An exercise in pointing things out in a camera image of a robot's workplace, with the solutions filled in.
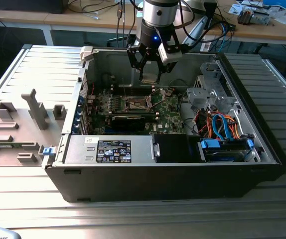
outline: blue latch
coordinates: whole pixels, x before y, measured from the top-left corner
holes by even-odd
[[[254,143],[253,143],[253,141],[251,139],[247,139],[247,144],[248,144],[250,149],[254,148]]]
[[[56,147],[49,147],[43,149],[43,155],[44,156],[54,156],[56,153]]]
[[[217,139],[203,139],[201,142],[202,148],[220,148],[219,141]]]

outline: wire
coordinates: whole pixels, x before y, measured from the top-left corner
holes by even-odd
[[[235,137],[234,130],[233,130],[233,127],[232,127],[231,125],[229,125],[228,128],[231,130],[232,135],[233,135],[233,138],[236,138],[236,137]]]
[[[93,95],[93,92],[94,92],[94,82],[92,82],[92,93],[91,93],[91,95]]]
[[[127,36],[127,42],[126,42],[127,46],[128,46],[128,44],[129,44],[129,42],[130,42],[131,32],[132,32],[133,27],[134,27],[134,25],[135,25],[135,20],[136,20],[135,9],[136,9],[136,8],[133,7],[133,23],[132,23],[132,26],[131,26],[131,28],[130,28],[130,30],[129,30],[128,36]]]
[[[269,6],[277,6],[277,7],[280,7],[280,8],[282,8],[282,9],[286,10],[286,8],[283,7],[283,6],[281,6],[281,5],[269,5]]]
[[[182,4],[181,4],[181,2],[183,2],[184,4],[186,4],[187,7],[190,9],[190,11],[191,11],[192,13],[193,13],[193,10],[190,8],[190,6],[189,6],[184,0],[179,0],[179,1],[178,1],[178,3],[179,3],[180,17],[181,17],[181,22],[182,22],[182,25],[184,25],[183,9],[182,9]],[[215,26],[215,25],[217,25],[217,24],[221,24],[221,23],[224,23],[224,24],[227,26],[225,33],[223,33],[221,36],[219,36],[219,37],[217,37],[217,38],[215,38],[215,39],[212,39],[212,40],[202,40],[202,38],[208,33],[209,30],[211,30],[211,29],[213,28],[213,26]],[[226,22],[226,21],[219,21],[219,22],[217,22],[217,23],[211,25],[209,28],[207,28],[207,29],[205,30],[205,32],[200,36],[199,39],[196,39],[196,38],[192,37],[191,35],[189,35],[188,32],[187,32],[187,30],[185,29],[185,26],[183,27],[183,29],[184,29],[185,34],[186,34],[190,39],[192,39],[193,41],[195,41],[195,43],[190,46],[190,49],[193,49],[193,48],[194,48],[198,43],[200,43],[200,42],[202,42],[202,43],[213,42],[213,41],[215,41],[215,40],[218,40],[218,39],[224,37],[224,36],[227,34],[227,32],[229,31],[229,23]]]
[[[212,40],[201,40],[214,26],[216,26],[216,25],[218,25],[218,24],[221,24],[221,23],[226,24],[226,26],[227,26],[226,32],[225,32],[224,34],[222,34],[221,36],[216,37],[216,38],[214,38],[214,39],[212,39]],[[212,24],[210,27],[208,27],[208,28],[204,31],[204,33],[199,37],[199,39],[196,40],[193,45],[189,46],[189,49],[190,49],[190,50],[193,49],[193,48],[194,48],[198,43],[200,43],[200,42],[201,42],[201,43],[206,43],[206,42],[216,41],[216,40],[218,40],[218,39],[224,37],[224,36],[228,33],[228,31],[229,31],[229,23],[228,23],[228,22],[225,22],[225,21],[216,22],[216,23]]]
[[[187,6],[188,10],[193,15],[192,20],[190,20],[190,21],[188,21],[186,23],[184,23],[184,19],[183,19],[182,2]],[[178,25],[178,26],[175,26],[174,29],[177,30],[177,29],[180,29],[180,28],[183,27],[184,32],[186,33],[187,31],[186,31],[185,27],[193,23],[193,21],[195,20],[195,14],[194,14],[193,9],[191,8],[191,6],[188,5],[187,2],[185,2],[184,0],[179,0],[178,3],[179,3],[179,11],[180,11],[180,15],[181,15],[181,22],[182,22],[182,24]]]
[[[222,28],[223,28],[223,32],[224,32],[224,34],[225,34],[224,25],[223,25],[223,24],[221,24],[221,25],[222,25]],[[224,36],[224,38],[223,38],[223,42],[222,42],[221,47],[219,48],[218,52],[220,52],[220,51],[222,50],[222,47],[223,47],[223,45],[224,45],[224,42],[225,42],[225,36]]]
[[[171,87],[171,84],[172,84],[172,82],[174,82],[174,81],[181,81],[181,82],[183,82],[187,87],[190,87],[190,86],[187,84],[186,81],[184,81],[183,79],[180,79],[180,78],[171,80],[171,81],[169,82],[169,84],[168,84],[168,87]]]
[[[118,18],[118,24],[117,24],[117,47],[119,47],[119,24],[120,24],[120,19]]]
[[[124,28],[125,28],[125,0],[123,0],[123,38],[122,38],[122,47],[124,47],[124,30],[125,30]]]
[[[215,124],[215,122],[216,122],[216,119],[217,119],[218,116],[220,116],[220,117],[222,118],[223,125],[224,125],[225,136],[226,136],[228,139],[232,140],[233,138],[231,137],[231,135],[230,135],[230,133],[229,133],[229,131],[228,131],[227,120],[226,120],[226,118],[225,118],[223,115],[221,115],[221,114],[216,114],[216,115],[214,115],[214,117],[213,117],[212,126],[213,126],[213,131],[214,131],[214,133],[215,133],[221,140],[224,140],[223,136],[221,136],[221,135],[219,134],[219,132],[217,132],[217,129],[216,129],[216,124]]]
[[[182,107],[182,103],[183,103],[183,99],[184,99],[184,96],[186,95],[187,93],[186,93],[186,91],[184,92],[184,94],[183,94],[183,96],[182,96],[182,98],[181,98],[181,101],[180,101],[180,103],[179,103],[179,105],[178,105],[178,114],[179,114],[179,117],[183,120],[183,118],[182,118],[182,115],[181,115],[181,107]]]
[[[138,7],[138,6],[135,5],[135,1],[130,0],[130,2],[132,3],[133,7],[135,7],[136,10],[138,10],[138,11],[142,11],[143,10],[142,7]]]
[[[68,4],[68,8],[70,9],[70,11],[72,12],[76,12],[76,13],[91,13],[91,12],[95,12],[95,11],[100,11],[100,10],[103,10],[103,9],[106,9],[106,8],[109,8],[109,7],[113,7],[113,6],[116,6],[116,5],[119,5],[120,3],[117,2],[116,4],[113,4],[113,5],[109,5],[109,6],[105,6],[105,7],[102,7],[100,9],[96,9],[96,10],[93,10],[93,11],[76,11],[76,10],[73,10],[70,5],[74,3],[74,1],[72,1],[71,3]]]
[[[102,0],[100,3],[85,5],[84,7],[81,7],[81,10],[84,11],[84,9],[86,9],[87,7],[100,5],[100,4],[102,4],[104,1],[105,1],[105,0]]]

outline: black cable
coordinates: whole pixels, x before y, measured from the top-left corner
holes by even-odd
[[[183,19],[183,10],[182,10],[182,2],[187,6],[188,10],[190,11],[190,13],[192,13],[192,20],[184,23],[184,19]],[[181,25],[178,25],[178,26],[175,26],[174,29],[177,30],[177,29],[180,29],[180,28],[185,28],[186,26],[190,25],[193,23],[193,21],[195,20],[195,14],[193,12],[193,9],[191,8],[191,6],[189,4],[187,4],[187,2],[185,2],[184,0],[179,0],[178,1],[179,3],[179,7],[180,7],[180,14],[181,14],[181,22],[182,24]]]
[[[169,82],[169,84],[168,84],[168,87],[171,87],[171,84],[172,84],[172,82],[174,82],[174,81],[181,81],[181,82],[183,82],[187,87],[190,87],[190,86],[187,84],[186,81],[184,81],[183,79],[180,79],[180,78],[171,80],[171,81]]]
[[[119,25],[120,25],[120,19],[123,14],[123,4],[122,0],[120,1],[120,4],[118,6],[118,11],[117,11],[117,18],[118,18],[118,25],[117,25],[117,47],[119,47]]]
[[[9,29],[1,20],[0,20],[0,23],[7,29]],[[12,35],[18,40],[18,42],[23,45],[23,42],[20,41],[20,39],[11,31],[11,29],[9,29],[9,31],[12,33]]]
[[[100,4],[102,4],[104,1],[105,1],[105,0],[102,0],[100,3],[85,5],[84,7],[81,8],[81,10],[84,11],[84,9],[86,9],[87,7],[100,5]]]
[[[120,24],[120,19],[118,18],[118,25],[117,25],[117,47],[119,47],[119,24]]]
[[[202,40],[201,40],[214,26],[216,26],[216,25],[218,25],[218,24],[221,24],[221,23],[224,23],[224,24],[226,24],[226,26],[227,26],[227,28],[226,28],[224,34],[222,34],[221,36],[216,37],[216,38],[214,38],[214,39],[212,39],[212,40],[205,40],[205,41],[202,41]],[[228,31],[229,31],[229,27],[228,27],[228,26],[229,26],[229,24],[228,24],[227,22],[225,22],[225,21],[219,21],[219,22],[216,22],[216,23],[210,25],[210,26],[204,31],[204,33],[199,37],[199,39],[198,39],[197,41],[195,41],[193,45],[189,46],[189,49],[190,49],[190,50],[193,49],[193,48],[194,48],[198,43],[200,43],[200,42],[201,42],[201,43],[213,42],[213,41],[216,41],[216,40],[218,40],[218,39],[224,37],[224,36],[228,33]]]
[[[184,3],[184,0],[179,0],[178,3],[179,3],[180,15],[181,15],[181,22],[182,22],[182,24],[184,24],[183,9],[182,9],[181,1]],[[225,27],[225,33],[223,33],[221,36],[219,36],[219,37],[217,37],[217,38],[214,38],[214,39],[212,39],[212,40],[202,40],[202,38],[209,32],[209,30],[211,30],[215,25],[218,25],[218,24],[225,24],[225,25],[226,25],[226,27]],[[219,21],[219,22],[217,22],[217,23],[212,24],[211,26],[209,26],[209,27],[205,30],[205,32],[200,36],[199,39],[196,39],[196,38],[192,37],[191,35],[189,35],[188,32],[186,31],[185,27],[184,27],[183,29],[184,29],[185,34],[186,34],[190,39],[192,39],[193,41],[195,41],[194,44],[189,47],[189,49],[193,49],[193,48],[194,48],[198,43],[200,43],[200,42],[201,42],[201,43],[213,42],[213,41],[216,41],[216,40],[218,40],[218,39],[224,37],[224,36],[229,32],[229,23],[226,22],[226,21]]]
[[[135,14],[135,7],[133,7],[133,23],[132,23],[132,26],[129,30],[129,33],[128,33],[128,36],[127,36],[127,42],[126,42],[126,47],[128,46],[129,42],[130,42],[130,36],[131,36],[131,31],[133,30],[133,27],[135,25],[135,20],[136,20],[136,14]]]
[[[132,3],[132,5],[135,7],[136,10],[138,10],[138,11],[142,11],[142,10],[143,10],[142,7],[136,6],[136,5],[135,5],[135,2],[134,2],[133,0],[130,0],[130,2]]]
[[[100,9],[93,10],[93,11],[75,11],[75,10],[71,9],[71,7],[70,7],[71,3],[68,4],[68,8],[69,8],[70,11],[76,12],[76,13],[91,13],[91,12],[100,11],[100,10],[103,10],[103,9],[106,9],[106,8],[109,8],[109,7],[113,7],[113,6],[116,6],[116,5],[120,4],[119,2],[117,2],[116,4],[105,6],[105,7],[102,7]]]
[[[124,30],[125,30],[125,0],[123,0],[123,37],[122,37],[122,47],[124,47]]]

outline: power supply label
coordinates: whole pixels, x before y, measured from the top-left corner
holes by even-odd
[[[98,163],[131,163],[130,140],[99,140]]]

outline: electronic component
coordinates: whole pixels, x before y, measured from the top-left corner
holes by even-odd
[[[270,19],[271,18],[268,13],[261,12],[259,10],[252,10],[246,6],[242,8],[242,11],[237,17],[238,23],[242,25],[248,25],[250,23],[267,25]]]
[[[217,139],[203,139],[201,141],[203,160],[206,162],[246,162],[260,161],[259,157],[252,157],[250,152],[254,143],[250,139],[237,139],[234,141],[218,141]]]
[[[147,110],[145,98],[129,97],[128,99],[130,110]]]

